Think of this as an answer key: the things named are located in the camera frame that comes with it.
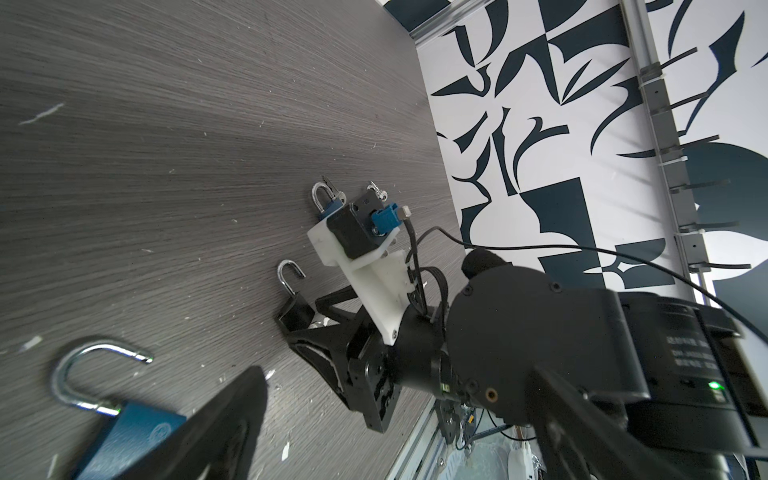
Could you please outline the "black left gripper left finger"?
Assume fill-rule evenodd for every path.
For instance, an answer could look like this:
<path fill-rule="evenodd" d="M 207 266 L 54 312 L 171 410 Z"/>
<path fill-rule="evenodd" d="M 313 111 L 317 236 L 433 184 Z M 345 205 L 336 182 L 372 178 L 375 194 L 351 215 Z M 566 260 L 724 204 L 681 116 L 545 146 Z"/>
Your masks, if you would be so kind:
<path fill-rule="evenodd" d="M 121 479 L 246 479 L 268 404 L 261 367 L 246 368 Z"/>

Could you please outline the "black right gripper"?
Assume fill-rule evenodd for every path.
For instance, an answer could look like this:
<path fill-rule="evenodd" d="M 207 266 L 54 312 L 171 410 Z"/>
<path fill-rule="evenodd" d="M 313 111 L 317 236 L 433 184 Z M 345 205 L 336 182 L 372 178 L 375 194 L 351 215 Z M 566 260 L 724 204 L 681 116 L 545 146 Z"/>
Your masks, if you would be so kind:
<path fill-rule="evenodd" d="M 357 321 L 354 334 L 343 332 L 292 332 L 286 337 L 291 350 L 312 366 L 342 403 L 363 416 L 368 429 L 385 433 L 400 397 L 391 369 L 390 348 L 368 312 L 357 314 L 338 305 L 358 297 L 352 286 L 319 297 L 319 314 L 339 324 Z"/>

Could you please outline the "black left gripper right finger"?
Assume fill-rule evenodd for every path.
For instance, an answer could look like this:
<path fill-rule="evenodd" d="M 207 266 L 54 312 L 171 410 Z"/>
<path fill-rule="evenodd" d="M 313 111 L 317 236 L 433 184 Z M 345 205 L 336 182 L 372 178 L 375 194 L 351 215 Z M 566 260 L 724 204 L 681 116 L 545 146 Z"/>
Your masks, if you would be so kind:
<path fill-rule="evenodd" d="M 553 479 L 682 479 L 555 372 L 527 377 L 527 410 Z"/>

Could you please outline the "black padlock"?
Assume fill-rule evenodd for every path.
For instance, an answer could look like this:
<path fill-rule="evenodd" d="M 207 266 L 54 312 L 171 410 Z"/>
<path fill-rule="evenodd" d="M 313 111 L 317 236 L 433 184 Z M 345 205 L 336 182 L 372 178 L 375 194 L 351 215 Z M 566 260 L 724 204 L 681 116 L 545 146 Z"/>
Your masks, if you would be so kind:
<path fill-rule="evenodd" d="M 289 298 L 281 307 L 276 322 L 283 334 L 288 335 L 291 332 L 306 330 L 315 318 L 315 310 L 307 300 L 296 290 L 294 290 L 285 278 L 284 270 L 291 267 L 299 278 L 305 278 L 306 274 L 301 267 L 293 260 L 282 260 L 276 270 L 277 278 Z"/>

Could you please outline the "silver keys of blue padlock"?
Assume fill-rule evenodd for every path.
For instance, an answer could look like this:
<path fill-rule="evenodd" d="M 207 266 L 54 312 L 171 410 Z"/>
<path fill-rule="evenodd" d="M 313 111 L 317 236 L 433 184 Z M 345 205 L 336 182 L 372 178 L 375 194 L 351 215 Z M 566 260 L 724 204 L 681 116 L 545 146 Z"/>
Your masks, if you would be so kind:
<path fill-rule="evenodd" d="M 338 200 L 342 205 L 347 203 L 346 194 L 339 190 L 327 176 L 323 175 L 321 180 L 325 185 L 324 189 L 327 191 L 331 201 Z"/>

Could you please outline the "small black padlock locked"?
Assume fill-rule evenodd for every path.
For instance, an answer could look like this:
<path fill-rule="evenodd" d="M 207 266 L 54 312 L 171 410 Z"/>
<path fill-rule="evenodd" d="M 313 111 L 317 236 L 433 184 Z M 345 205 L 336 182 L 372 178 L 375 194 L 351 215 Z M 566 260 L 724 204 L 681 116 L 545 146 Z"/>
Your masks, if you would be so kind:
<path fill-rule="evenodd" d="M 370 189 L 358 196 L 351 204 L 352 213 L 361 224 L 371 224 L 371 216 L 384 208 L 384 203 Z"/>

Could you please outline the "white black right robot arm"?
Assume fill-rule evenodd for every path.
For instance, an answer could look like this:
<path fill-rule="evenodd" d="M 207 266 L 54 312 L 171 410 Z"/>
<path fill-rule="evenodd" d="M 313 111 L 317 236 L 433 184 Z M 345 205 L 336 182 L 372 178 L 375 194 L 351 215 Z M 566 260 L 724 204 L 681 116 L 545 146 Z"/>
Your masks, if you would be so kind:
<path fill-rule="evenodd" d="M 290 348 L 374 431 L 402 387 L 535 430 L 553 479 L 724 479 L 726 456 L 767 456 L 767 406 L 722 309 L 652 293 L 567 288 L 485 250 L 437 307 L 381 333 L 348 286 L 277 322 Z"/>

